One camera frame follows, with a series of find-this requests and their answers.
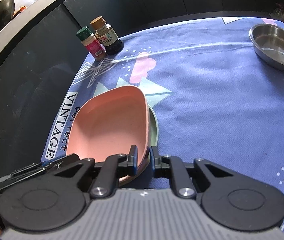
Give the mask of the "pink plastic bowl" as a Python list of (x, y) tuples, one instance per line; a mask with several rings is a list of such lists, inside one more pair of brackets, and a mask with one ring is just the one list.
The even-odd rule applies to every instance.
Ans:
[(149, 148), (149, 109), (135, 86), (111, 89), (88, 100), (78, 111), (68, 139), (67, 154), (79, 160), (70, 165), (73, 176), (88, 158), (101, 163), (137, 147), (137, 174), (146, 168)]

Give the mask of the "stainless steel bowl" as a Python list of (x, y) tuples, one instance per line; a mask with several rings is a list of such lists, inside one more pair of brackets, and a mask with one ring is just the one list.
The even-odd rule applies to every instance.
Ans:
[(249, 30), (255, 53), (269, 66), (284, 72), (284, 29), (257, 24)]

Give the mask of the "light green plate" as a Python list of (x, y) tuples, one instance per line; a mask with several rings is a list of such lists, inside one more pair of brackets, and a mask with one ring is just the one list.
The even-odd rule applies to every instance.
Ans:
[(149, 142), (148, 142), (148, 150), (146, 152), (146, 156), (142, 162), (142, 170), (144, 170), (150, 162), (150, 148), (152, 146), (158, 146), (159, 139), (159, 124), (158, 119), (156, 117), (155, 111), (149, 105)]

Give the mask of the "blue patterned tablecloth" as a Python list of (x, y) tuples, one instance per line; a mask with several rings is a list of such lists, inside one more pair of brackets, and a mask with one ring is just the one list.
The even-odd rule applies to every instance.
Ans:
[(134, 85), (155, 111), (162, 154), (201, 156), (284, 193), (284, 72), (263, 62), (249, 38), (250, 28), (263, 23), (284, 28), (256, 17), (184, 21), (124, 36), (123, 50), (101, 62), (83, 57), (41, 160), (65, 155), (87, 100)]

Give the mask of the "green cap spice jar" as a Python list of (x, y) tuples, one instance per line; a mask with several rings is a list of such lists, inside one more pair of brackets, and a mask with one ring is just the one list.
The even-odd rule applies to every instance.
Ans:
[(76, 36), (79, 38), (81, 43), (85, 46), (87, 51), (89, 51), (93, 58), (96, 61), (101, 61), (106, 56), (106, 51), (103, 46), (100, 44), (99, 40), (95, 35), (90, 31), (90, 29), (85, 26), (82, 27), (77, 33)]

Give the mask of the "brown cap sauce bottle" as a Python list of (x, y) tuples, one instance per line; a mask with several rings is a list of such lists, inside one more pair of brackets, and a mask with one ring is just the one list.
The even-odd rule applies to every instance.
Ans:
[(102, 43), (108, 55), (115, 55), (122, 51), (124, 43), (118, 37), (113, 27), (107, 24), (102, 16), (94, 18), (90, 25), (95, 31), (96, 38)]

